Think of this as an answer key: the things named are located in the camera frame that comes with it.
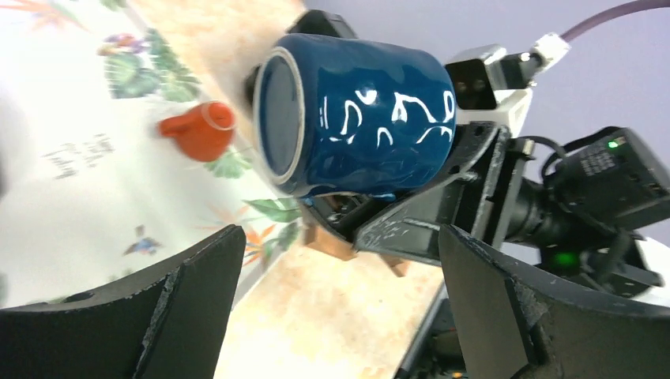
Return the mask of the floral white serving tray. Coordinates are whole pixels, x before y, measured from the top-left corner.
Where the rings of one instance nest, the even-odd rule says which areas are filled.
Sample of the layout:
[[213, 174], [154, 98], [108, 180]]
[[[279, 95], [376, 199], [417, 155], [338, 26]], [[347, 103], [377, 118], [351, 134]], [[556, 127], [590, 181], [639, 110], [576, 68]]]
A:
[[127, 1], [1, 4], [1, 305], [61, 302], [182, 252], [247, 236], [238, 296], [303, 225], [239, 129], [211, 163], [158, 125], [213, 98]]

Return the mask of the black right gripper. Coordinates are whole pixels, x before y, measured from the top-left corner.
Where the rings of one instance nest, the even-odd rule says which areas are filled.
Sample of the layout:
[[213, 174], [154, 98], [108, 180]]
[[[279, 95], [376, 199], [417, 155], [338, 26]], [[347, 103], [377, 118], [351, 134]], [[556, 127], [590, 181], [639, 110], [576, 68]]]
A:
[[524, 177], [537, 144], [562, 151], [546, 137], [510, 139], [510, 128], [497, 123], [459, 125], [438, 174], [394, 202], [355, 195], [337, 208], [316, 197], [300, 207], [309, 223], [354, 250], [441, 260], [472, 378], [668, 377], [668, 308], [590, 290], [491, 247], [591, 243], [590, 224]]

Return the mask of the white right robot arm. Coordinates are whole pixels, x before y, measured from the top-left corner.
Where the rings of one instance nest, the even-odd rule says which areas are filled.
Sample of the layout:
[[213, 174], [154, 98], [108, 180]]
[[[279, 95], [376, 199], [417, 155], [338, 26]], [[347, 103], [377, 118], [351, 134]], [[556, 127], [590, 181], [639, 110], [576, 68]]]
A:
[[524, 176], [539, 137], [457, 128], [426, 186], [386, 203], [302, 202], [314, 248], [343, 242], [445, 276], [398, 378], [666, 378], [669, 286], [639, 230], [669, 217], [669, 175], [628, 128], [560, 146]]

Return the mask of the small orange cup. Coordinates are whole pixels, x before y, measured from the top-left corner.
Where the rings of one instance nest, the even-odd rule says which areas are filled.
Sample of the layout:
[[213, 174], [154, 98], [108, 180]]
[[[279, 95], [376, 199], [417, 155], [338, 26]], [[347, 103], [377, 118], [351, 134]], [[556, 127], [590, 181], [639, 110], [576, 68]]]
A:
[[162, 137], [174, 140], [179, 150], [198, 162], [218, 159], [235, 134], [235, 115], [224, 103], [201, 103], [184, 114], [166, 118], [158, 125]]

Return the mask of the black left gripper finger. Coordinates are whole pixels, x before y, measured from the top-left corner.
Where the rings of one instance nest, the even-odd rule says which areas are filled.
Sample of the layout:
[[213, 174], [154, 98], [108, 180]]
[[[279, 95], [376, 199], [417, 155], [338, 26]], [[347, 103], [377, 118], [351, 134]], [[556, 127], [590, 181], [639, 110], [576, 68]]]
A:
[[4, 378], [211, 378], [246, 236], [230, 225], [132, 275], [1, 312]]

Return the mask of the light wooden block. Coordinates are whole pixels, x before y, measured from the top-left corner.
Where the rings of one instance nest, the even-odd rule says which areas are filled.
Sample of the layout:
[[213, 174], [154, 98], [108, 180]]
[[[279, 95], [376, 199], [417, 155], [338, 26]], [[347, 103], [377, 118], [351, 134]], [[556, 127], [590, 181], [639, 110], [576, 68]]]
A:
[[352, 244], [330, 234], [323, 227], [308, 226], [304, 238], [305, 246], [342, 261], [350, 261], [357, 256]]

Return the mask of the navy blue mug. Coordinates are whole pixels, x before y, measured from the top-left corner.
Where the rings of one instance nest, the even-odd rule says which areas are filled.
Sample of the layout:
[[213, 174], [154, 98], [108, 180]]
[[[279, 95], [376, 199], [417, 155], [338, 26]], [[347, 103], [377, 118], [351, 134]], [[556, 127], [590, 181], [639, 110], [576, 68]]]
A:
[[287, 34], [254, 86], [265, 174], [292, 197], [427, 184], [452, 148], [456, 110], [452, 80], [431, 54], [363, 39]]

